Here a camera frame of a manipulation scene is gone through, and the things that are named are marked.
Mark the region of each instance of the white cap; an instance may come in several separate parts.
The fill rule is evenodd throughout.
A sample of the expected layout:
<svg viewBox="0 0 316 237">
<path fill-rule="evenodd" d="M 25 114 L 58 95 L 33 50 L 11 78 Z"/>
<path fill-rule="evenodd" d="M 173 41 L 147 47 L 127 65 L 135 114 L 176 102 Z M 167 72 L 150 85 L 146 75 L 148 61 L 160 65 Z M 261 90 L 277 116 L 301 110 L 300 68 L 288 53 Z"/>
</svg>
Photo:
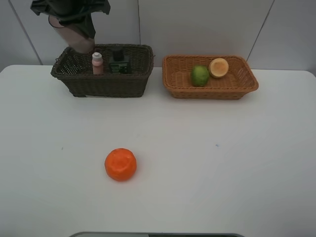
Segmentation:
<svg viewBox="0 0 316 237">
<path fill-rule="evenodd" d="M 102 61 L 102 55 L 101 55 L 101 53 L 95 52 L 95 53 L 92 55 L 92 59 L 93 59 L 94 61 L 97 61 L 97 62 Z"/>
</svg>

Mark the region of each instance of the basket rim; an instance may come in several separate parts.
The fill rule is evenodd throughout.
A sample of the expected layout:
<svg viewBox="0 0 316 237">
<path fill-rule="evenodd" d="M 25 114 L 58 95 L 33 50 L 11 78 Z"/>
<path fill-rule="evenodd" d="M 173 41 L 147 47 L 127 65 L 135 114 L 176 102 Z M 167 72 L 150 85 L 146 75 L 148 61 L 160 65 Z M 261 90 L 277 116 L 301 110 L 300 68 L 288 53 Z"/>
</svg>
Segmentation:
<svg viewBox="0 0 316 237">
<path fill-rule="evenodd" d="M 120 78 L 129 78 L 129 79 L 142 79 L 145 77 L 149 77 L 150 74 L 152 73 L 152 70 L 154 68 L 154 53 L 153 49 L 145 44 L 122 44 L 122 43 L 109 43 L 109 44 L 96 44 L 95 47 L 115 47 L 115 46 L 120 46 L 120 47 L 139 47 L 139 48 L 145 48 L 148 50 L 149 53 L 149 59 L 150 59 L 150 64 L 148 65 L 147 69 L 145 72 L 141 74 L 112 74 L 112 73 L 105 73 L 105 74 L 100 74 L 100 75 L 92 75 L 92 74 L 65 74 L 65 73 L 59 73 L 57 72 L 57 68 L 60 66 L 61 62 L 64 60 L 64 58 L 67 56 L 67 53 L 72 50 L 71 47 L 66 47 L 62 54 L 56 59 L 55 64 L 52 67 L 51 70 L 51 75 L 55 78 L 60 78 L 62 77 L 63 80 L 66 80 L 68 76 L 76 76 L 79 79 L 82 78 L 117 78 L 118 75 Z"/>
<path fill-rule="evenodd" d="M 225 57 L 233 57 L 236 59 L 239 59 L 243 62 L 245 67 L 247 68 L 248 72 L 250 73 L 251 78 L 254 81 L 254 86 L 249 87 L 195 87 L 195 86 L 172 86 L 167 81 L 167 59 L 168 58 L 209 58 L 209 57 L 216 57 L 216 58 L 225 58 Z M 243 57 L 237 56 L 237 55 L 216 55 L 216 54 L 208 54 L 208 55 L 196 55 L 196 54 L 170 54 L 166 55 L 163 58 L 162 61 L 162 80 L 163 85 L 166 89 L 172 91 L 172 92 L 226 92 L 226 93 L 232 93 L 232 92 L 252 92 L 259 88 L 259 83 L 257 79 L 255 78 L 252 70 L 250 69 L 248 63 Z"/>
</svg>

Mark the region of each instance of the pink bottle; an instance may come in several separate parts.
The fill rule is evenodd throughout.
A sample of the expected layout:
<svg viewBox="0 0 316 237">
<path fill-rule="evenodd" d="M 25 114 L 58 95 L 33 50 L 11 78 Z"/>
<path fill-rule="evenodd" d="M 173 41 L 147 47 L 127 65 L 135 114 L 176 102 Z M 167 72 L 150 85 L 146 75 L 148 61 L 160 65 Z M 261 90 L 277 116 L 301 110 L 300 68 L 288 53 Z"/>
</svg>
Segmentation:
<svg viewBox="0 0 316 237">
<path fill-rule="evenodd" d="M 93 74 L 103 74 L 103 59 L 100 53 L 94 53 L 92 55 Z"/>
</svg>

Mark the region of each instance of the bottle cap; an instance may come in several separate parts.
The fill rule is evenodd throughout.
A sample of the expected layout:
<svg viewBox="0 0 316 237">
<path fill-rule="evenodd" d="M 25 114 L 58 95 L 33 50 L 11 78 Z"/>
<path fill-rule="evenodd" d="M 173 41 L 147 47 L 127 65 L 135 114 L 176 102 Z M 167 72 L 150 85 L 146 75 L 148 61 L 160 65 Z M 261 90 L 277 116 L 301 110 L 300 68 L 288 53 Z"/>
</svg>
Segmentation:
<svg viewBox="0 0 316 237">
<path fill-rule="evenodd" d="M 101 54 L 101 53 L 98 53 L 98 52 L 95 52 L 95 53 L 92 55 L 92 60 L 93 60 L 93 61 L 97 61 L 97 62 L 102 61 L 102 54 Z"/>
<path fill-rule="evenodd" d="M 123 61 L 124 60 L 124 52 L 123 52 L 122 47 L 113 47 L 113 48 L 111 48 L 111 52 L 112 52 L 114 61 Z"/>
</svg>

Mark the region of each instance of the bottle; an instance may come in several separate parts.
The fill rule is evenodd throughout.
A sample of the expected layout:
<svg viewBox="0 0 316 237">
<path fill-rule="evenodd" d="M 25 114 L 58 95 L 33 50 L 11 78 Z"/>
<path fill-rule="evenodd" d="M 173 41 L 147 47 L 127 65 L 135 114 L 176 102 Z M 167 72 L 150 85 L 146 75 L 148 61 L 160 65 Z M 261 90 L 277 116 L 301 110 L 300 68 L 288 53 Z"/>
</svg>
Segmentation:
<svg viewBox="0 0 316 237">
<path fill-rule="evenodd" d="M 103 74 L 103 59 L 101 53 L 95 52 L 92 55 L 92 67 L 94 75 Z"/>
<path fill-rule="evenodd" d="M 112 57 L 109 60 L 111 73 L 131 73 L 129 56 L 125 56 L 122 47 L 111 48 Z"/>
</svg>

